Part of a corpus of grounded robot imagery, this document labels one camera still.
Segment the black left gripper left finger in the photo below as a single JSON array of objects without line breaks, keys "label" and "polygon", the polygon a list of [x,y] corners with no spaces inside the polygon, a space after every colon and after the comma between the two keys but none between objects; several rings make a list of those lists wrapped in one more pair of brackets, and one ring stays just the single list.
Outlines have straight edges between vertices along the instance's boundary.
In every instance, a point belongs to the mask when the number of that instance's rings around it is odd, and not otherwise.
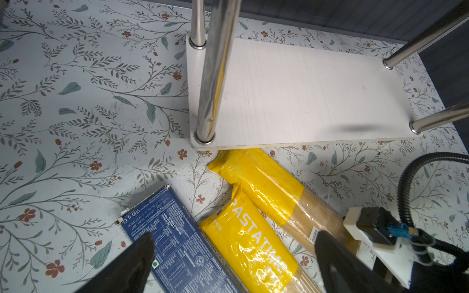
[{"label": "black left gripper left finger", "polygon": [[78,292],[142,293],[150,275],[154,252],[151,233],[143,234]]}]

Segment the yellow Pastatime bag front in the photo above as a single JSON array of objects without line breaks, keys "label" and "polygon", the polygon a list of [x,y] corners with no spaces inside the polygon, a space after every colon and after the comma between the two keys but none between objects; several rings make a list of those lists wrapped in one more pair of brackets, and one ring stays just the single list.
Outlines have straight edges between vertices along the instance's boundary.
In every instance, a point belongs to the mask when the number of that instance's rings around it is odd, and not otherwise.
[{"label": "yellow Pastatime bag front", "polygon": [[320,292],[239,183],[199,226],[249,292]]}]

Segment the yellow spaghetti bag with barcode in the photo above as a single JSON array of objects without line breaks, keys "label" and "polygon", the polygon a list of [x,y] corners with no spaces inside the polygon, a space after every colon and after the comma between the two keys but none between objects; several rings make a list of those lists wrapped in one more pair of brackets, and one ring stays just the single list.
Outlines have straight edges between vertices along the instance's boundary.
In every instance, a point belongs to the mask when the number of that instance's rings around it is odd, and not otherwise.
[{"label": "yellow spaghetti bag with barcode", "polygon": [[208,169],[231,185],[239,184],[255,206],[305,250],[316,255],[316,235],[329,232],[352,254],[359,250],[343,219],[319,196],[260,149],[220,151]]}]

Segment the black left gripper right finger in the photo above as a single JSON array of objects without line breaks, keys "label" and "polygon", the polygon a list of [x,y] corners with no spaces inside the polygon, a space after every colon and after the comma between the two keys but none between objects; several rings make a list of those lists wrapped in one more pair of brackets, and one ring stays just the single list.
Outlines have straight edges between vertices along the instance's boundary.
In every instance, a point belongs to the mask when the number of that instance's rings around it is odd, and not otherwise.
[{"label": "black left gripper right finger", "polygon": [[398,290],[370,270],[329,232],[320,231],[315,252],[328,293],[396,293]]}]

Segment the blue pasta box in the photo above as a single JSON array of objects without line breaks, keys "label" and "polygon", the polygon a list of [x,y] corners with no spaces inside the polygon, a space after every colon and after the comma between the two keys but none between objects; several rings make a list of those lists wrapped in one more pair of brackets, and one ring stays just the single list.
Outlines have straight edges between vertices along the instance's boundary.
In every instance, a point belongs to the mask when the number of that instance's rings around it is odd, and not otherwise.
[{"label": "blue pasta box", "polygon": [[167,293],[239,293],[223,265],[173,189],[166,185],[117,220],[131,241],[150,233],[151,272]]}]

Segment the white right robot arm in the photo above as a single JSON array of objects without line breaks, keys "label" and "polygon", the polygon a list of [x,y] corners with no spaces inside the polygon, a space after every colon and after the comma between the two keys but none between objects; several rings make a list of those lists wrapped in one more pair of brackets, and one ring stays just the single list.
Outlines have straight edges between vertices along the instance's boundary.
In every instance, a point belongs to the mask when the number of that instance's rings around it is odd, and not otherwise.
[{"label": "white right robot arm", "polygon": [[452,264],[412,267],[410,293],[467,293],[469,291],[469,258],[459,257]]}]

